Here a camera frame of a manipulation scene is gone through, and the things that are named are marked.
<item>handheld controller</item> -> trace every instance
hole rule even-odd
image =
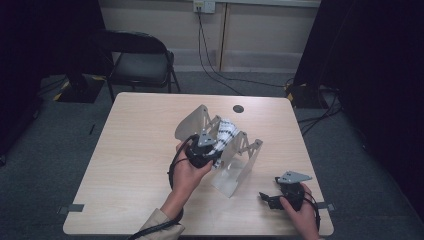
[[[292,205],[293,209],[299,211],[305,198],[305,189],[300,184],[301,181],[310,180],[311,177],[296,172],[286,172],[281,177],[275,177],[275,182],[280,185],[283,195],[270,197],[264,193],[259,193],[261,199],[268,202],[270,209],[284,210],[280,197],[285,197]]]
[[[193,142],[185,151],[190,163],[196,168],[204,167],[209,161],[213,161],[213,163],[215,163],[222,154],[222,151],[218,151],[212,155],[207,155],[212,151],[212,144],[215,143],[215,140],[211,140],[207,134],[203,134],[205,133],[202,133],[202,135],[194,135]]]

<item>person's hand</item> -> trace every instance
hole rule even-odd
[[[303,183],[302,187],[305,189],[305,198],[312,200],[311,190]],[[285,197],[280,197],[281,205],[289,215],[293,222],[294,227],[305,240],[317,240],[319,239],[318,229],[315,222],[315,211],[313,207],[306,201],[303,201],[301,209],[296,212],[289,201]]]
[[[209,161],[208,164],[200,169],[191,165],[185,155],[185,148],[181,151],[174,164],[173,189],[161,207],[161,211],[165,213],[169,219],[177,217],[193,191],[199,186],[202,178],[212,168],[212,161]]]
[[[176,150],[181,147],[182,143],[178,144]],[[206,166],[203,168],[194,167],[190,161],[187,159],[185,155],[185,149],[187,145],[181,151],[175,162],[174,169],[174,187],[173,192],[184,197],[189,198],[191,193],[196,189],[202,180],[203,176],[205,176],[212,168],[212,161],[209,161]]]

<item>black object on floor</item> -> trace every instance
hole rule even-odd
[[[285,91],[293,108],[328,108],[327,102],[316,88],[308,85],[293,86],[291,84],[285,87]]]
[[[82,89],[72,87],[69,82],[66,82],[56,95],[55,100],[58,102],[94,103],[105,81],[88,77],[85,80],[87,86]]]

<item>electrical outlet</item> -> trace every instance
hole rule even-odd
[[[215,2],[193,1],[193,11],[202,13],[215,13]]]
[[[204,12],[204,1],[193,1],[193,12]]]

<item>light wood table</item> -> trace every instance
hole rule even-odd
[[[130,235],[137,232],[171,189],[167,171],[179,143],[178,124],[201,104],[211,118],[229,118],[250,142],[263,141],[252,172],[227,198],[202,180],[184,207],[183,235],[296,235],[284,211],[270,210],[259,192],[281,195],[274,177],[286,171],[313,177],[306,184],[324,201],[290,102],[284,98],[121,93],[81,182],[64,232],[71,235]],[[233,111],[244,107],[243,113]],[[322,236],[333,233],[328,210],[320,210]]]

